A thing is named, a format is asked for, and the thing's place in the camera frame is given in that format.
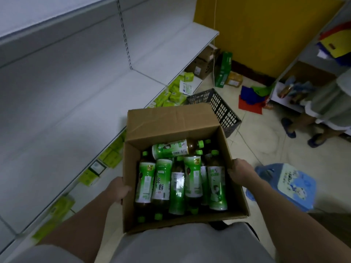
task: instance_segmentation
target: open cardboard box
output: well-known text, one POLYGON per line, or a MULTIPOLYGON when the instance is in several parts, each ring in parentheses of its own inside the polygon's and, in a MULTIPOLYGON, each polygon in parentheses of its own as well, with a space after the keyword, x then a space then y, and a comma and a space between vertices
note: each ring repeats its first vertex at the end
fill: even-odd
POLYGON ((186 138, 194 140, 211 138, 212 142, 218 144, 226 168, 231 168, 233 163, 223 128, 208 103, 129 110, 127 129, 124 143, 123 180, 133 190, 123 199, 123 232, 135 233, 184 223, 246 218, 250 215, 242 187, 232 182, 226 173, 227 211, 213 211, 208 214, 138 224, 135 219, 134 198, 138 176, 137 165, 141 158, 141 151, 158 143, 186 138))

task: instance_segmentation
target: blue slipper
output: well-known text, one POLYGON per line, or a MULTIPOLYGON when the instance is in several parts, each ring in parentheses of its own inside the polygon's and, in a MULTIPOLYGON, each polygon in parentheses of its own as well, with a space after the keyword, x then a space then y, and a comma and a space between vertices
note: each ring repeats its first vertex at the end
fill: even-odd
POLYGON ((282 123, 282 126, 284 127, 284 130, 285 130, 287 136, 290 137, 290 138, 296 138, 295 131, 292 132, 292 133, 289 133, 287 131, 288 127, 292 124, 292 120, 290 120, 289 118, 284 117, 283 119, 281 119, 280 122, 282 123))
POLYGON ((320 143, 320 144, 316 144, 316 140, 318 139, 318 137, 320 137, 322 134, 315 134, 311 139, 309 139, 307 141, 307 144, 311 147, 311 148, 317 148, 319 147, 320 145, 323 145, 325 140, 320 143))

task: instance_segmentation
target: person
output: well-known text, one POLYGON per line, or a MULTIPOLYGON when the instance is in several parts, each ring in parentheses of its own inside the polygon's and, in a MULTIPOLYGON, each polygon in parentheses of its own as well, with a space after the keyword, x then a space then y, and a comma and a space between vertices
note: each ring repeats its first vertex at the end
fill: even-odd
MULTIPOLYGON (((254 195, 283 262, 351 262, 348 246, 273 190, 245 160, 236 159, 228 173, 254 195)), ((130 190, 122 178, 114 179, 92 202, 13 263, 93 263, 109 207, 121 202, 130 190)), ((191 223, 125 235, 111 263, 165 261, 274 262, 250 228, 239 222, 221 231, 191 223)))
POLYGON ((351 128, 351 68, 336 80, 310 94, 304 101, 305 112, 294 122, 283 118, 281 123, 288 137, 296 138, 296 130, 312 123, 324 123, 328 128, 307 142, 312 148, 324 144, 351 128))

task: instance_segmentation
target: black plastic crate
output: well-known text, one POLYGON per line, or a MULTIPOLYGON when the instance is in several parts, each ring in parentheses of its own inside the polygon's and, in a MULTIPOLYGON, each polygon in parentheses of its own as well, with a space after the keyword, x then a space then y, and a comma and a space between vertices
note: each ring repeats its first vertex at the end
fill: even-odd
POLYGON ((219 96, 215 89, 209 89, 186 98, 187 104, 208 102, 221 124, 225 136, 229 137, 241 124, 239 117, 229 108, 228 104, 219 96))

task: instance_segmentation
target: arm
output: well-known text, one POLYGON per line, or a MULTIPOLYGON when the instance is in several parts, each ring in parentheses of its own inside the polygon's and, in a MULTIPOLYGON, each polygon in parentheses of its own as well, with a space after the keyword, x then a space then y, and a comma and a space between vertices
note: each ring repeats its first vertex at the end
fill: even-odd
POLYGON ((110 206, 120 203, 131 190, 121 177, 111 181, 105 191, 74 216, 63 222, 37 245, 61 247, 85 263, 93 263, 98 254, 110 206))
POLYGON ((228 172, 254 195, 283 262, 351 262, 348 246, 271 188, 245 160, 236 159, 228 172))

